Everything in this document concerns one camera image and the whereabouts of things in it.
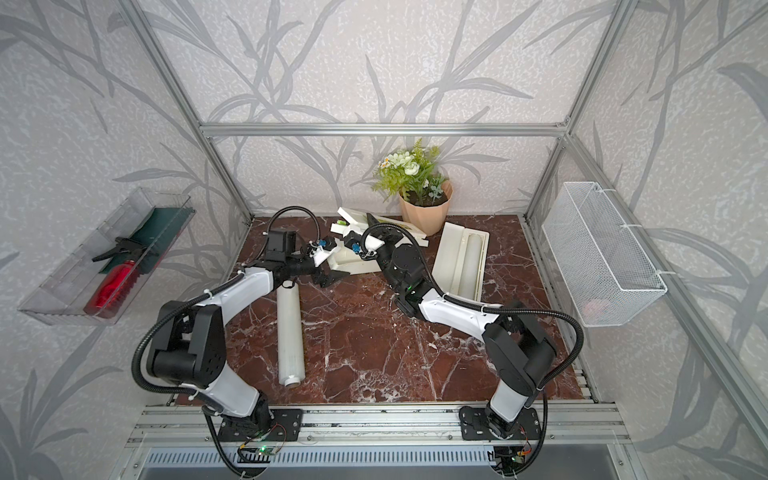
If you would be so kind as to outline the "long plastic wrap roll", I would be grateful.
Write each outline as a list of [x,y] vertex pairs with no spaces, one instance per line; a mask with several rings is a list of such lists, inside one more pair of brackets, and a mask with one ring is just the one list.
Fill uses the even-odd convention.
[[287,388],[306,376],[300,288],[284,282],[277,290],[278,379]]

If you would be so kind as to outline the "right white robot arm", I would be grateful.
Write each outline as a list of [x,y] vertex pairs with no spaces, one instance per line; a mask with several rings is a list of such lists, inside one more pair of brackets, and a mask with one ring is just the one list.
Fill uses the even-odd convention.
[[448,294],[429,271],[413,235],[398,225],[351,228],[343,241],[362,260],[377,263],[404,315],[449,326],[483,342],[499,376],[486,407],[490,418],[512,423],[532,405],[557,355],[554,341],[534,315],[520,307],[506,313],[500,305]]

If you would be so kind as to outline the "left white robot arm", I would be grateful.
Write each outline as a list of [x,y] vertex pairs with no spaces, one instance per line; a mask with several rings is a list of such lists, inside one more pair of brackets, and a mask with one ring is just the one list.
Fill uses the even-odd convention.
[[269,233],[264,256],[234,278],[192,300],[163,305],[135,351],[136,384],[156,393],[192,395],[207,414],[270,428],[274,420],[266,397],[228,365],[225,326],[289,280],[306,275],[326,287],[347,275],[325,266],[340,249],[336,239],[327,236],[297,250],[295,236],[294,231]]

